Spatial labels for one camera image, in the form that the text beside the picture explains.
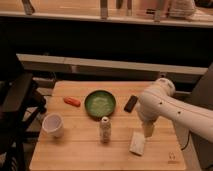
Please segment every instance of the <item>shelf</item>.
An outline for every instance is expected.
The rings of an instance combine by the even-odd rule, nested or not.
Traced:
[[[108,0],[108,4],[106,2],[107,0],[87,0],[87,3],[85,0],[31,0],[35,13],[26,15],[21,0],[1,0],[0,16],[213,27],[213,9],[199,7],[187,19],[177,19],[167,15],[169,0],[117,0],[117,3],[122,2],[120,7],[116,6],[116,0]],[[154,12],[147,14],[147,9]]]

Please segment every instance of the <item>white bottle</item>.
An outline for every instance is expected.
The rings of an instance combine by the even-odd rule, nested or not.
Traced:
[[[100,121],[100,140],[108,143],[111,137],[111,123],[108,117],[103,117]]]

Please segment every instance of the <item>chair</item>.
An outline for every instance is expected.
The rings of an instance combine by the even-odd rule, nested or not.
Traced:
[[[24,71],[1,30],[0,60],[0,154],[7,153],[2,170],[12,170],[9,161],[12,151],[18,171],[25,171],[23,142],[28,137],[38,136],[38,133],[27,132],[27,128],[38,113],[46,111],[46,100],[36,91],[38,85],[33,75]],[[28,107],[35,107],[35,110],[23,121]]]

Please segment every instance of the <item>paper cup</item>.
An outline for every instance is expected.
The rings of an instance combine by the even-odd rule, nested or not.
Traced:
[[[59,138],[63,135],[62,118],[57,114],[50,114],[44,118],[42,129],[49,135]]]

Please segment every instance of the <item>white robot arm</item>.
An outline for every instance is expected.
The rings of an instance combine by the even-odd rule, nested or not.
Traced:
[[[174,92],[174,84],[166,78],[147,87],[139,96],[140,119],[153,123],[158,116],[164,116],[213,142],[213,111],[176,100],[171,97]]]

